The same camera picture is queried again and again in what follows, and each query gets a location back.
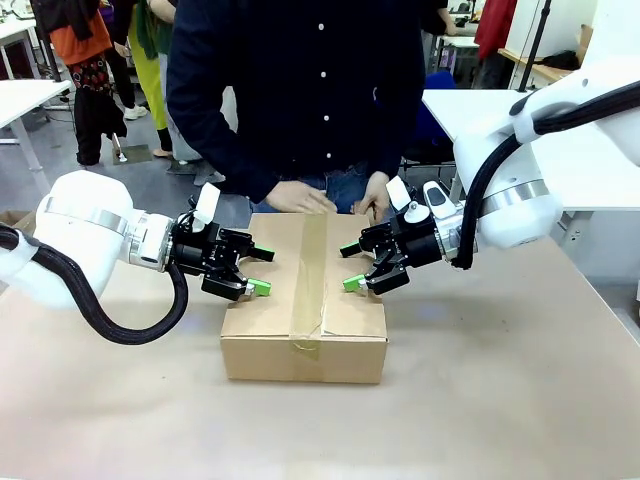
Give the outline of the person's left hand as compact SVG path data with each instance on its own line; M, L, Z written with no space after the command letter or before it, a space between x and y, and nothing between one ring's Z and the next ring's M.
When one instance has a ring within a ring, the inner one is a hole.
M372 224L380 224L390 207L389 194L386 185L389 176L384 172L374 172L367 183L364 197L359 202L357 212L367 215Z

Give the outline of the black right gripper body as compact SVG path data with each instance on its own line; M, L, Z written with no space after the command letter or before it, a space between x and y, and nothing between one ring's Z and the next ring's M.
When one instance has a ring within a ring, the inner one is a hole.
M384 232L383 263L418 268L443 259L437 227L433 217L409 223L403 217L392 217L380 224Z

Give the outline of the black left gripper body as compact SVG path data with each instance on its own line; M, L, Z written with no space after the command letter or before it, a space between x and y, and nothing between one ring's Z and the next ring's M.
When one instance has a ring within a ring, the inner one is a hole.
M214 280L242 280L238 264L253 247L246 232L221 228L212 222L195 232L188 222L172 227L172 269L183 275Z

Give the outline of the person's right hand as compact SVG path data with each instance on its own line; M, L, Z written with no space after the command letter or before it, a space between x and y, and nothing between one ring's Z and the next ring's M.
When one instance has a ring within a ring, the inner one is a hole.
M278 212L325 214L336 213L336 205L326 193L301 181L279 181L265 198Z

